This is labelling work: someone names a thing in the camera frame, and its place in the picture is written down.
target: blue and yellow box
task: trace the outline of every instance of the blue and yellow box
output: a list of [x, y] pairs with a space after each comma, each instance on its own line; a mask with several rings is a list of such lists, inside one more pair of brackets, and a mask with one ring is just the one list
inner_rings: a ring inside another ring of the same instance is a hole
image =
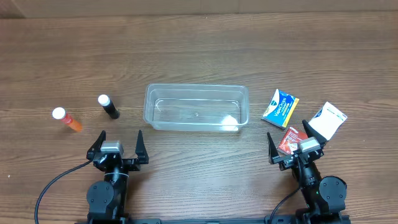
[[285, 129], [298, 102], [298, 98], [276, 89], [261, 119]]

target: wall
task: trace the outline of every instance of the wall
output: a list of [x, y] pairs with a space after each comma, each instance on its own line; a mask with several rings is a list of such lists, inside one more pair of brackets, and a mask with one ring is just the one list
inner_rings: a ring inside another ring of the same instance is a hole
[[397, 0], [0, 0], [0, 18], [397, 9]]

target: black cable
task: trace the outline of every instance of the black cable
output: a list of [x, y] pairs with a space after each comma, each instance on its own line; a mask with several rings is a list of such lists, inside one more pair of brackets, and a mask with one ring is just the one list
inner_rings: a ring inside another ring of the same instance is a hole
[[301, 165], [300, 165], [300, 161], [297, 161], [297, 163], [298, 163], [298, 173], [299, 173], [299, 175], [298, 175], [298, 187], [297, 187], [297, 189], [295, 189], [292, 193], [288, 194], [288, 196], [286, 196], [283, 200], [281, 200], [281, 201], [279, 202], [279, 204], [274, 208], [274, 210], [273, 210], [272, 213], [271, 213], [271, 216], [269, 217], [268, 224], [272, 224], [272, 219], [274, 218], [274, 215], [275, 215], [276, 211], [278, 211], [278, 208], [279, 208], [283, 203], [285, 203], [285, 201], [286, 201], [287, 199], [289, 199], [291, 196], [293, 196], [294, 194], [296, 194], [296, 193], [301, 189], [301, 181], [302, 181]]
[[87, 166], [87, 165], [90, 164], [91, 162], [92, 162], [92, 161], [85, 162], [85, 163], [83, 163], [82, 165], [78, 165], [78, 166], [76, 166], [75, 168], [72, 168], [72, 169], [70, 169], [70, 170], [68, 170], [68, 171], [66, 171], [66, 172], [63, 172], [62, 174], [58, 175], [56, 178], [54, 178], [53, 180], [51, 180], [50, 183], [47, 184], [47, 186], [45, 186], [45, 188], [43, 189], [42, 193], [40, 194], [40, 196], [39, 196], [39, 198], [37, 199], [37, 202], [36, 202], [36, 207], [35, 207], [35, 223], [36, 223], [36, 224], [39, 224], [39, 218], [37, 217], [37, 213], [39, 212], [40, 201], [42, 200], [42, 198], [43, 198], [45, 192], [50, 188], [50, 186], [51, 186], [52, 184], [54, 184], [55, 181], [57, 181], [59, 178], [63, 177], [64, 175], [67, 175], [67, 174], [69, 174], [69, 173], [71, 173], [71, 172], [73, 172], [73, 171], [75, 171], [75, 170], [77, 170], [77, 169], [80, 169], [80, 168], [82, 168], [82, 167], [84, 167], [84, 166]]

